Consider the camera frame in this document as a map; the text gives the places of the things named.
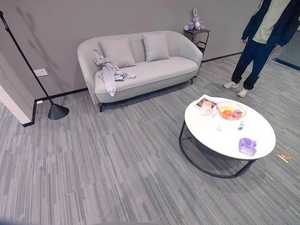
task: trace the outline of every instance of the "electrical outlet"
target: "electrical outlet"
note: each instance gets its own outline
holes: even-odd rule
[[[48,75],[46,69],[37,69],[37,70],[34,70],[34,73],[37,76],[47,76]]]

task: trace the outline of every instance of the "magazine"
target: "magazine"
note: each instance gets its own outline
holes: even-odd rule
[[[210,97],[208,95],[202,95],[201,98],[199,98],[198,101],[196,102],[195,106],[201,108],[203,102],[210,102],[212,109],[218,104],[218,101],[215,100],[213,97]]]

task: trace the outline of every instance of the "round white table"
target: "round white table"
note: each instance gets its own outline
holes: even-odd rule
[[[214,98],[218,102],[236,102],[226,98]],[[236,102],[245,111],[246,115],[239,120],[225,120],[218,112],[212,112],[210,116],[200,114],[200,109],[195,106],[199,100],[192,102],[185,111],[185,121],[183,122],[179,144],[182,153],[197,169],[211,176],[219,178],[235,178],[244,174],[250,166],[259,158],[270,154],[276,144],[274,130],[270,123],[254,109]],[[244,121],[244,128],[238,130],[240,123]],[[200,143],[209,149],[229,158],[248,160],[248,163],[234,175],[219,175],[202,169],[184,151],[181,144],[181,137],[185,125],[191,134]],[[239,152],[239,141],[241,138],[249,138],[256,141],[256,153],[253,156]]]

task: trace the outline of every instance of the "blue jacket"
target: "blue jacket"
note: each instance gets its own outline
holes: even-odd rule
[[[272,0],[262,0],[243,32],[242,39],[252,40],[266,15]],[[267,41],[267,46],[286,45],[300,25],[300,0],[291,0],[287,5]]]

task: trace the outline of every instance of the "sofa cushion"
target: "sofa cushion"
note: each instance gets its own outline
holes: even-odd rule
[[[166,60],[138,62],[135,67],[126,67],[121,69],[123,72],[129,72],[136,75],[136,78],[116,81],[116,93],[136,86],[184,75],[197,69],[198,66],[194,61],[178,56],[171,57]],[[95,76],[94,79],[95,93],[107,93],[104,81],[98,76]]]
[[[129,45],[129,38],[103,40],[99,42],[99,45],[104,56],[119,68],[135,65],[135,60]]]
[[[143,33],[146,61],[165,60],[169,58],[168,42],[165,33]]]

